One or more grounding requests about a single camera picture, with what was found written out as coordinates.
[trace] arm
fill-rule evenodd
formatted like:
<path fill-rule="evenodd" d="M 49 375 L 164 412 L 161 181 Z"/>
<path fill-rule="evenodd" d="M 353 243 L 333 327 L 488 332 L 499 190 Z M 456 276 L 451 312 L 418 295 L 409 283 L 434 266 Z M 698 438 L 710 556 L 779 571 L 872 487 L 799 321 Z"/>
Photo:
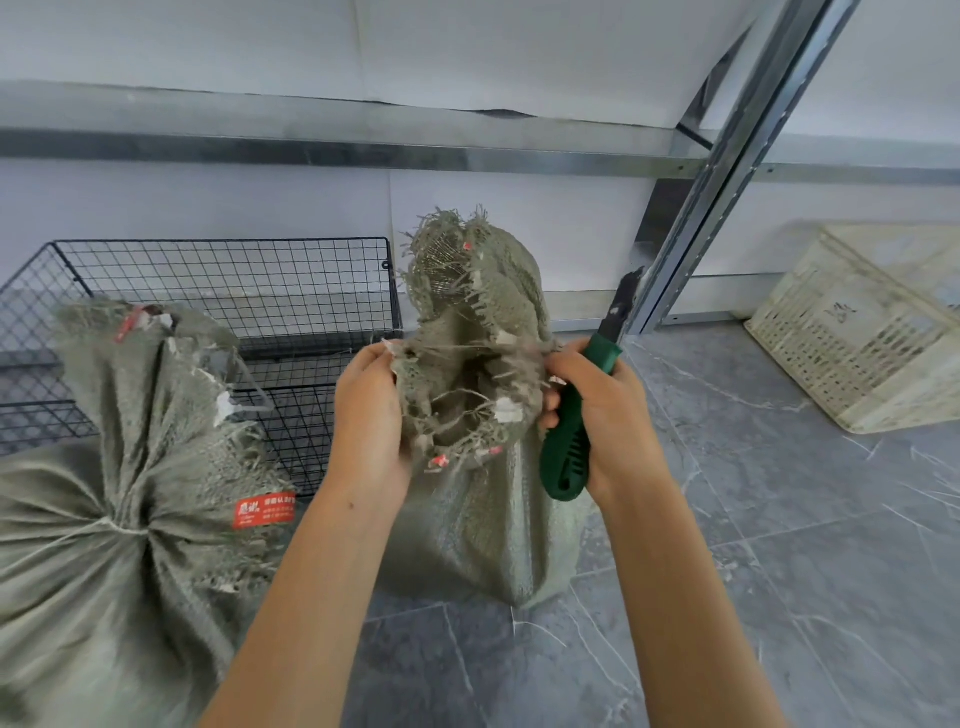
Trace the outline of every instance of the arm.
<path fill-rule="evenodd" d="M 643 385 L 620 361 L 604 375 L 578 353 L 585 344 L 553 354 L 547 370 L 584 398 L 588 489 L 610 534 L 651 725 L 786 726 L 670 475 Z"/>
<path fill-rule="evenodd" d="M 410 484 L 391 356 L 367 347 L 337 382 L 327 477 L 202 718 L 338 726 L 387 537 Z"/>

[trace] green knife handle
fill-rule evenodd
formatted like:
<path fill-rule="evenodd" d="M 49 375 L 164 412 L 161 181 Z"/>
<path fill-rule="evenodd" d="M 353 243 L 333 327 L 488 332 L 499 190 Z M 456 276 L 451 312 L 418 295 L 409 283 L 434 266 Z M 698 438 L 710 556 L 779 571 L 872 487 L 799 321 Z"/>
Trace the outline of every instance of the green knife handle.
<path fill-rule="evenodd" d="M 623 353 L 614 342 L 598 333 L 590 338 L 583 356 L 604 374 L 613 371 L 616 358 Z M 584 428 L 584 399 L 577 388 L 567 384 L 557 414 L 560 423 L 551 429 L 540 452 L 540 480 L 554 500 L 573 500 L 587 487 L 590 440 Z"/>

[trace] metal shelf frame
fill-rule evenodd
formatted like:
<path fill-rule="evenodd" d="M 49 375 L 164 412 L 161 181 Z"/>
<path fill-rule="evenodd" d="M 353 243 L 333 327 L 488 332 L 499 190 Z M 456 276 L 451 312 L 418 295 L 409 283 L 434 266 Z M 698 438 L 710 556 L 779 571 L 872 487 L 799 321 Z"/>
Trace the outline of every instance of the metal shelf frame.
<path fill-rule="evenodd" d="M 780 135 L 858 1 L 787 0 L 726 126 L 707 140 L 709 149 L 686 130 L 509 111 L 0 82 L 0 158 L 692 181 L 625 328 L 639 334 L 666 321 L 751 182 L 960 184 L 960 147 Z"/>

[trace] white plastic crate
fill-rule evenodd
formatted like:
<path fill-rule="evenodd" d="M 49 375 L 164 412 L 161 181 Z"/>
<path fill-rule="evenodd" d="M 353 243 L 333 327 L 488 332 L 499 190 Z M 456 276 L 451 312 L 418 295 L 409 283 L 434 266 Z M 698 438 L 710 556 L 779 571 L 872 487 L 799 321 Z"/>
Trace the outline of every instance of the white plastic crate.
<path fill-rule="evenodd" d="M 960 419 L 960 227 L 830 225 L 747 330 L 855 433 Z"/>

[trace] black wire grid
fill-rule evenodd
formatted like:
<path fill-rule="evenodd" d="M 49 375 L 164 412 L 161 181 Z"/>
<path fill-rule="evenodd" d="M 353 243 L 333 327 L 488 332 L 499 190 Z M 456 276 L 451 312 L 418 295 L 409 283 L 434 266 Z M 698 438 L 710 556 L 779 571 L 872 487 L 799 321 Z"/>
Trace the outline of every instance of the black wire grid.
<path fill-rule="evenodd" d="M 96 434 L 50 329 L 57 308 L 93 297 L 186 305 L 230 328 L 274 404 L 258 415 L 268 450 L 303 496 L 326 470 L 337 377 L 360 348 L 402 335 L 383 237 L 48 243 L 0 288 L 0 456 Z M 255 388 L 235 397 L 262 403 Z"/>

